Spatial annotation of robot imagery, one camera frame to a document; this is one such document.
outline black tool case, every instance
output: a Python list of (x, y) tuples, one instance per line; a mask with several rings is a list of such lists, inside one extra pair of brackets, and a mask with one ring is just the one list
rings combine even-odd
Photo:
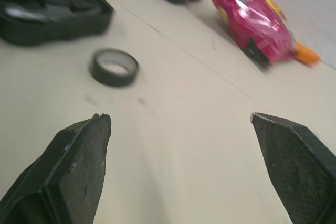
[(73, 15), (62, 20), (22, 20), (5, 12), (8, 4), (20, 5), (15, 0), (0, 0), (0, 37), (10, 43), (33, 46), (54, 40), (72, 40), (83, 36), (104, 33), (113, 14), (112, 6), (105, 0), (94, 0), (100, 11), (94, 14)]

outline orange toy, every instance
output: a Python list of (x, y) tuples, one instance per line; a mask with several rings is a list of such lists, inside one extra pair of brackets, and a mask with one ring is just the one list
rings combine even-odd
[(320, 57), (310, 50), (308, 47), (304, 46), (300, 42), (296, 42), (296, 59), (304, 64), (311, 65), (319, 62)]

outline pink snack bag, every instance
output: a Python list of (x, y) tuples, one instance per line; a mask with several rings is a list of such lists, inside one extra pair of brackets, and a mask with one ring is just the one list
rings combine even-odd
[(272, 0), (212, 0), (237, 45), (262, 67), (295, 57), (295, 41)]

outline black tape roll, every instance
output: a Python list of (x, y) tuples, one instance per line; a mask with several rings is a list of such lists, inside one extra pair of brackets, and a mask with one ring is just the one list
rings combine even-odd
[(137, 60), (124, 51), (102, 49), (93, 55), (92, 76), (103, 84), (127, 86), (135, 80), (138, 71)]

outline beige table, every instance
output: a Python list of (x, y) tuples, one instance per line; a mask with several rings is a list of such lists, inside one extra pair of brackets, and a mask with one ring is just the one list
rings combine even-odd
[[(107, 0), (101, 37), (35, 48), (1, 44), (0, 196), (66, 126), (112, 118), (106, 180), (95, 224), (290, 223), (266, 172), (249, 118), (302, 123), (336, 152), (336, 72), (295, 61), (261, 73), (215, 26), (209, 0)], [(91, 54), (133, 54), (135, 85), (89, 74)]]

